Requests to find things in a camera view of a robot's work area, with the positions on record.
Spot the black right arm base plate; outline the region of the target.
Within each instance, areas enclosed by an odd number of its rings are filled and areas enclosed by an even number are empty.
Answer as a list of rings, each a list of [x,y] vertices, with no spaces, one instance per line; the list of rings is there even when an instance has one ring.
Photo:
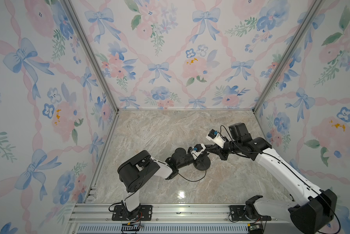
[[[239,221],[271,221],[272,218],[267,215],[258,214],[256,208],[254,207],[255,202],[263,198],[261,195],[256,195],[248,199],[243,205],[230,205],[229,206],[229,220],[231,222]]]

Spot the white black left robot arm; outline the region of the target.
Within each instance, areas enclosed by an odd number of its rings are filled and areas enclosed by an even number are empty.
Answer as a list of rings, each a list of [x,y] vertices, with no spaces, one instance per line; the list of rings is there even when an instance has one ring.
[[[143,150],[121,164],[117,170],[119,180],[125,185],[127,197],[121,201],[122,217],[132,220],[141,216],[139,191],[153,176],[171,180],[179,175],[179,169],[192,165],[199,171],[207,171],[211,166],[204,145],[191,147],[188,151],[177,148],[165,162],[153,158]]]

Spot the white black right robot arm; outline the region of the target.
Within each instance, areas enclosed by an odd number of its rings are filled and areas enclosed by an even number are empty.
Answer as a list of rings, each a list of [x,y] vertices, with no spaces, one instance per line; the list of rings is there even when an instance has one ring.
[[[304,234],[320,232],[332,220],[338,219],[337,195],[333,191],[322,190],[306,179],[265,139],[253,139],[244,123],[231,125],[226,131],[229,137],[223,137],[212,129],[207,139],[214,145],[205,147],[205,151],[220,156],[221,160],[226,160],[232,154],[251,159],[276,178],[293,198],[292,202],[285,202],[256,195],[245,202],[244,216],[250,220],[262,216],[285,220]]]

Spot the black round microphone stand base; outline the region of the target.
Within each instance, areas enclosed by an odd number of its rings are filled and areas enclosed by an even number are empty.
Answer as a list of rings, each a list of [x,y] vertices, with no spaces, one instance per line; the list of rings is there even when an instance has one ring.
[[[207,171],[211,166],[209,154],[199,156],[194,162],[193,166],[199,171]]]

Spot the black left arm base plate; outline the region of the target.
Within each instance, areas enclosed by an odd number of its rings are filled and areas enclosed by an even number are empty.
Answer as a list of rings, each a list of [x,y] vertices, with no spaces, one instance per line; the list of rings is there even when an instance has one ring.
[[[152,205],[140,205],[131,212],[123,205],[116,205],[112,211],[112,221],[151,221]]]

